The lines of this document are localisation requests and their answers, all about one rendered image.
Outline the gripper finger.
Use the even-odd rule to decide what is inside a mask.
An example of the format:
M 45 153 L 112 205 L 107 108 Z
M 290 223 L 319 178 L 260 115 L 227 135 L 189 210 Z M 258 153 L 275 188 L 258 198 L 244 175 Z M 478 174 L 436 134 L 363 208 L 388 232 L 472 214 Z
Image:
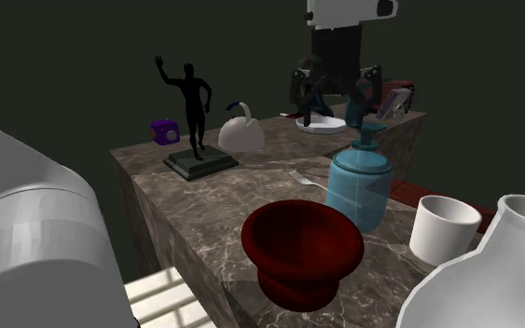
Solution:
M 381 103 L 382 67 L 376 64 L 367 68 L 356 68 L 350 72 L 352 82 L 357 82 L 365 96 L 372 100 L 368 113 L 376 113 Z
M 297 68 L 291 74 L 289 102 L 297 107 L 297 113 L 303 117 L 303 126 L 311 123 L 311 113 L 333 117 L 331 108 L 325 104 L 323 90 L 330 79 L 320 70 Z

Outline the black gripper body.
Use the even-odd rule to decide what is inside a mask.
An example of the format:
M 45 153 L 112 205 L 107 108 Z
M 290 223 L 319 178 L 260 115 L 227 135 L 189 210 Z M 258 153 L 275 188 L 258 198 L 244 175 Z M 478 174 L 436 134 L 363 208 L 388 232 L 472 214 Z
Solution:
M 311 80 L 321 93 L 362 95 L 360 79 L 361 24 L 334 29 L 313 28 L 311 54 L 318 61 L 311 68 Z

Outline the pale printed box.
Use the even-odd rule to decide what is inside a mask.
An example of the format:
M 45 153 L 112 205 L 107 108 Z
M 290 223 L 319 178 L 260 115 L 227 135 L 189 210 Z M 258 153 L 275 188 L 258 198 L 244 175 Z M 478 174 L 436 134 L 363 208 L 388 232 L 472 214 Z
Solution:
M 379 120 L 390 118 L 395 121 L 402 120 L 409 108 L 408 103 L 411 95 L 411 89 L 392 89 L 376 113 L 376 118 Z

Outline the red box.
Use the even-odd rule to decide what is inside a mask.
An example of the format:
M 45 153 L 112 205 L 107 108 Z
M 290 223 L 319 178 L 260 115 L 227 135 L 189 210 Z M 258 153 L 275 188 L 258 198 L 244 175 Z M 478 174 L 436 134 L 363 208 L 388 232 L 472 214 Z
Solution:
M 407 104 L 406 104 L 406 112 L 409 111 L 412 103 L 413 98 L 415 95 L 416 90 L 418 89 L 414 83 L 410 80 L 389 80 L 389 81 L 383 81 L 381 85 L 381 100 L 384 102 L 387 97 L 389 96 L 392 89 L 409 89 L 411 94 L 408 98 Z

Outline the teal bottle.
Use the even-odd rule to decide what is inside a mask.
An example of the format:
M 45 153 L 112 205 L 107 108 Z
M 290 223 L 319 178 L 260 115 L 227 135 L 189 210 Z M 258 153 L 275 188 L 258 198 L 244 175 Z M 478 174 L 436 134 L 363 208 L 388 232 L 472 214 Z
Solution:
M 345 109 L 345 122 L 353 129 L 360 130 L 365 113 L 369 112 L 372 100 L 365 96 L 359 84 L 349 85 L 347 92 L 348 102 Z

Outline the white plate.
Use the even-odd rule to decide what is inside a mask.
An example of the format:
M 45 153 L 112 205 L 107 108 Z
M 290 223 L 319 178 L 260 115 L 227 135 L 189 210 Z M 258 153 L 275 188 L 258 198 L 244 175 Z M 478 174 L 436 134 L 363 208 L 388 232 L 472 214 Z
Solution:
M 312 134 L 337 134 L 343 132 L 347 128 L 344 119 L 331 116 L 317 116 L 311 115 L 311 121 L 308 126 L 304 125 L 304 118 L 296 119 L 297 127 L 305 132 Z

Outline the white domed kettle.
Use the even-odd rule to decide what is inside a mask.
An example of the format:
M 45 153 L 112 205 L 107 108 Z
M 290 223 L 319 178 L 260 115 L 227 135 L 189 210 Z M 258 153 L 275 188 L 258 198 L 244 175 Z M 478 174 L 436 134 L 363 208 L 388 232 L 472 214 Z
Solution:
M 228 120 L 218 134 L 218 146 L 230 152 L 252 152 L 265 145 L 265 136 L 257 119 L 253 118 L 249 106 L 244 102 L 233 102 L 227 111 L 240 106 L 244 116 Z

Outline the silver fork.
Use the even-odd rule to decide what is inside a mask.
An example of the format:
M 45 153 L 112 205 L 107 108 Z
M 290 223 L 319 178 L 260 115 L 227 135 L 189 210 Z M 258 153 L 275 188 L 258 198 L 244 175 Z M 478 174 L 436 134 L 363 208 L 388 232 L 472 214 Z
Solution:
M 311 180 L 304 177 L 302 174 L 298 173 L 297 171 L 290 171 L 289 174 L 302 185 L 314 185 L 314 186 L 318 186 L 322 188 L 323 190 L 327 190 L 327 188 L 324 187 L 323 185 L 312 182 Z

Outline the blue glass soap dispenser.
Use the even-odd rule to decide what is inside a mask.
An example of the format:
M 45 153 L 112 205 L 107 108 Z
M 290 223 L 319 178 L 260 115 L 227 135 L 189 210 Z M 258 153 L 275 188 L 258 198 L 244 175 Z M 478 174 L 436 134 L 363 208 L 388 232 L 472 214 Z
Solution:
M 352 146 L 333 156 L 325 204 L 347 216 L 362 233 L 374 231 L 383 218 L 394 165 L 377 152 L 379 123 L 364 123 Z

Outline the black human figure statue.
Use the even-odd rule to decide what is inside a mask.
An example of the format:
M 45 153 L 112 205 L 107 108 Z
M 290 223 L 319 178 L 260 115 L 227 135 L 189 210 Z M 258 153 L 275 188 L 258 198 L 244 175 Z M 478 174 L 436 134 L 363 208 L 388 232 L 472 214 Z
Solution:
M 231 155 L 203 143 L 213 92 L 203 79 L 195 77 L 193 64 L 184 64 L 183 78 L 173 78 L 165 73 L 159 55 L 154 57 L 154 62 L 164 83 L 178 87 L 184 96 L 191 146 L 189 150 L 169 154 L 163 160 L 164 164 L 188 182 L 237 167 L 239 162 Z

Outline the dark red bowl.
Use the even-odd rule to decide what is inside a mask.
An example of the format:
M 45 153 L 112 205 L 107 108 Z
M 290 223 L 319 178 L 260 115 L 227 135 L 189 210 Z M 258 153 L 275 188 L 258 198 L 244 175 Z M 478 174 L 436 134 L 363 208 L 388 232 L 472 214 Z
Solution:
M 264 295 L 295 312 L 327 306 L 364 256 L 363 238 L 344 214 L 304 199 L 254 210 L 242 225 L 241 241 Z

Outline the purple cube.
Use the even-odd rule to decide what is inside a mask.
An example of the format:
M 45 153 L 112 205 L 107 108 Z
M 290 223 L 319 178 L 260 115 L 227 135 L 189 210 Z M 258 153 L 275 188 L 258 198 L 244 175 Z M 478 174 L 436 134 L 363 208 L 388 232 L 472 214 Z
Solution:
M 176 144 L 180 141 L 179 125 L 172 119 L 161 119 L 150 123 L 152 139 L 156 144 Z

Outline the white cup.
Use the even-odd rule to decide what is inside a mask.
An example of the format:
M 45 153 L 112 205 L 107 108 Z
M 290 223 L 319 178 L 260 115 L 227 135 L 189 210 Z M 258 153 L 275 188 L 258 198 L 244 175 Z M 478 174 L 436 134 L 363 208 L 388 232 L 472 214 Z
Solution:
M 466 253 L 482 216 L 472 206 L 439 195 L 419 200 L 409 241 L 413 254 L 431 266 L 439 266 Z

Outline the white vase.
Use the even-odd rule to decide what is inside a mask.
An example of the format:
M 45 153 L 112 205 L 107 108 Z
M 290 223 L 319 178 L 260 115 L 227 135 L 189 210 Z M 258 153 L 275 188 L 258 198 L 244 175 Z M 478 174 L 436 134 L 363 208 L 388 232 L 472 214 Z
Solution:
M 477 248 L 427 275 L 395 328 L 525 328 L 525 195 L 505 195 Z

